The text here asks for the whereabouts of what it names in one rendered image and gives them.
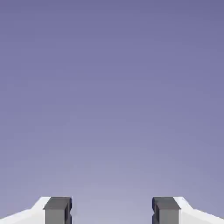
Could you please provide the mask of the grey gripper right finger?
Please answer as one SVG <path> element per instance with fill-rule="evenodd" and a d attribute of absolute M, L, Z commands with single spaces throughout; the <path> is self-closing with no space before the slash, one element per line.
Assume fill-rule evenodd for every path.
<path fill-rule="evenodd" d="M 224 218 L 194 209 L 182 196 L 153 197 L 152 224 L 224 224 Z"/>

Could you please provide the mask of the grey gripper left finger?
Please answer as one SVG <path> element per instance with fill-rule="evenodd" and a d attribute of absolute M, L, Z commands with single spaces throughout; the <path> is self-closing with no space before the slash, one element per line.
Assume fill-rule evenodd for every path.
<path fill-rule="evenodd" d="M 72 198 L 43 196 L 30 208 L 0 219 L 0 224 L 72 224 Z"/>

